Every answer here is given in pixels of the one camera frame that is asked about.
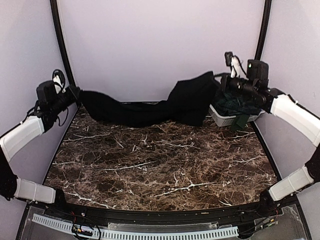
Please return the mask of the black t-shirt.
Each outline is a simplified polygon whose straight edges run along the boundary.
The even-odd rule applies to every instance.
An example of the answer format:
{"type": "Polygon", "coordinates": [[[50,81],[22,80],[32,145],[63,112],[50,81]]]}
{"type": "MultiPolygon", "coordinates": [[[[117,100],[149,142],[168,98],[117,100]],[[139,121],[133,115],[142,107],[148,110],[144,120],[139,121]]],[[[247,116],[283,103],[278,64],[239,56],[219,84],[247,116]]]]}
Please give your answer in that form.
{"type": "Polygon", "coordinates": [[[104,93],[88,90],[81,90],[79,99],[90,117],[97,122],[143,128],[175,121],[200,127],[217,90],[214,73],[208,71],[196,78],[178,81],[167,100],[156,104],[123,103],[104,93]]]}

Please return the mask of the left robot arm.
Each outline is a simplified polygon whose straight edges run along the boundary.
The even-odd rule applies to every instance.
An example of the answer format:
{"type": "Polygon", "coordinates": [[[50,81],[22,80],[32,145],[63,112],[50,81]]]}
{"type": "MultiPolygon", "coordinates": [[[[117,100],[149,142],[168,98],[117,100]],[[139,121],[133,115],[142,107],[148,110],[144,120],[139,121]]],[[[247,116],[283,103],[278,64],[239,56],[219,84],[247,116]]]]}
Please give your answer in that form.
{"type": "Polygon", "coordinates": [[[80,88],[73,85],[56,92],[37,88],[38,100],[27,112],[25,120],[0,137],[0,195],[6,200],[14,198],[51,204],[51,210],[60,218],[67,218],[71,213],[70,206],[59,199],[58,191],[52,187],[22,179],[14,174],[9,162],[33,139],[48,132],[59,114],[70,105],[79,101],[80,88]]]}

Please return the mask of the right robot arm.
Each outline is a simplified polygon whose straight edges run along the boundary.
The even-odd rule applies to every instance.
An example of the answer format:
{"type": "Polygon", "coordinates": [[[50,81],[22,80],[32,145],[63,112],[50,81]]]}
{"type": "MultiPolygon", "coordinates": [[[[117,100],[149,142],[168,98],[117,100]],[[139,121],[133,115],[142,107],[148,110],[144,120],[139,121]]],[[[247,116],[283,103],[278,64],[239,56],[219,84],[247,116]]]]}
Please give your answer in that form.
{"type": "Polygon", "coordinates": [[[277,88],[268,87],[268,79],[249,80],[223,73],[221,90],[248,97],[266,113],[291,125],[316,147],[310,159],[281,181],[263,193],[265,198],[255,205],[255,213],[266,217],[275,208],[275,203],[299,190],[320,182],[320,118],[299,105],[297,101],[277,88]]]}

